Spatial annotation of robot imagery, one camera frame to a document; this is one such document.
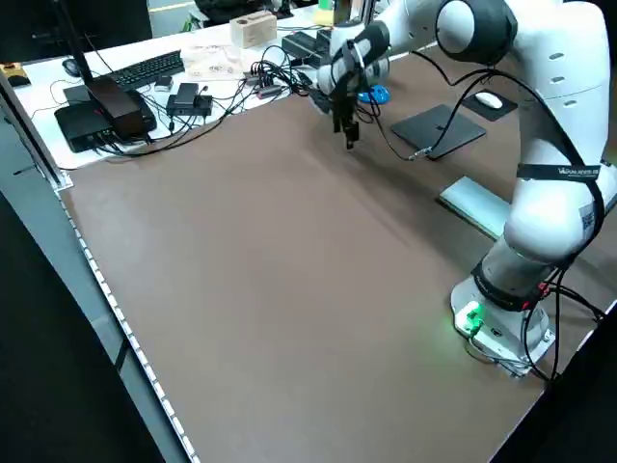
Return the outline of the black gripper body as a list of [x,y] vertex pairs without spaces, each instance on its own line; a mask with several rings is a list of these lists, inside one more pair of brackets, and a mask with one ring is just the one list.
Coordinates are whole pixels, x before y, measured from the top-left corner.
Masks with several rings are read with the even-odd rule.
[[352,124],[355,121],[357,97],[354,93],[331,96],[335,124]]

